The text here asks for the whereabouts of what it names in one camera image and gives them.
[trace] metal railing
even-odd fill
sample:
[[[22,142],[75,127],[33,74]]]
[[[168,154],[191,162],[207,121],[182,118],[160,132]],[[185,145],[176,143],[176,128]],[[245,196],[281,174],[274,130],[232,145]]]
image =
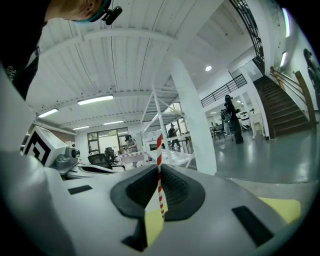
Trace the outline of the metal railing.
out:
[[[251,37],[256,56],[261,61],[264,62],[265,57],[264,57],[264,50],[262,47],[262,41],[260,38],[260,34],[257,28],[257,24],[255,22],[254,16],[252,15],[248,7],[248,4],[244,0],[229,0],[229,2],[236,9],[242,21],[244,22],[245,27]]]
[[[205,107],[212,102],[224,97],[225,95],[233,92],[234,90],[244,86],[247,83],[246,79],[242,74],[238,75],[230,82],[227,82],[225,85],[221,86],[219,89],[215,90],[213,93],[210,93],[207,97],[201,100],[202,106]]]
[[[280,73],[272,66],[270,68],[270,75],[274,77],[277,84],[285,91],[290,89],[298,98],[306,105],[307,114],[309,116],[310,125],[313,129],[316,128],[316,114],[312,99],[310,96],[307,84],[300,71],[294,73],[298,82],[294,81],[287,75]]]

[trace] black rubber mat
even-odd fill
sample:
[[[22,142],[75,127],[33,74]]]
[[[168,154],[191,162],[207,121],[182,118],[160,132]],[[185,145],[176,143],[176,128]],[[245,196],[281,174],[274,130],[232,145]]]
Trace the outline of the black rubber mat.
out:
[[[232,211],[257,247],[274,237],[266,226],[246,206],[233,208]]]
[[[68,189],[70,195],[78,194],[87,190],[92,190],[92,187],[90,187],[89,185],[84,185]]]

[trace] black balcony railing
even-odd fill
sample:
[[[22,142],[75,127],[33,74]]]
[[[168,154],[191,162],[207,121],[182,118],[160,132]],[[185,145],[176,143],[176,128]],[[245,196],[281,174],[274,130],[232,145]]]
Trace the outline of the black balcony railing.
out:
[[[260,34],[255,22],[254,16],[252,15],[248,4],[244,0],[229,0],[233,7],[236,9],[240,15],[242,21],[245,24],[246,29],[251,37],[255,54],[259,62],[265,62],[264,50],[262,47],[262,41]]]
[[[225,95],[233,92],[234,90],[244,86],[247,83],[246,79],[242,74],[235,77],[230,82],[227,82],[225,85],[221,86],[219,89],[215,90],[213,93],[210,93],[207,97],[201,100],[202,106],[205,107],[212,102],[224,97]]]

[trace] staircase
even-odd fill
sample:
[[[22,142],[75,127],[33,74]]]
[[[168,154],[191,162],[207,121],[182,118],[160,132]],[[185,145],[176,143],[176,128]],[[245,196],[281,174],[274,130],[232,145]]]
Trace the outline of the staircase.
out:
[[[279,85],[266,76],[253,83],[264,95],[263,107],[270,112],[271,120],[267,121],[272,124],[275,137],[311,129],[304,113]]]

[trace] headset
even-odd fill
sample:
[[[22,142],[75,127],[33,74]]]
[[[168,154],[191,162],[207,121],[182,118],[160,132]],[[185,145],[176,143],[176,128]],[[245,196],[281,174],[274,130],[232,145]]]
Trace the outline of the headset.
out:
[[[122,8],[120,6],[116,6],[113,10],[109,9],[111,4],[111,0],[104,0],[101,8],[96,12],[92,17],[85,20],[75,20],[77,23],[92,23],[99,20],[103,15],[105,15],[102,20],[110,26],[116,18],[122,13]]]

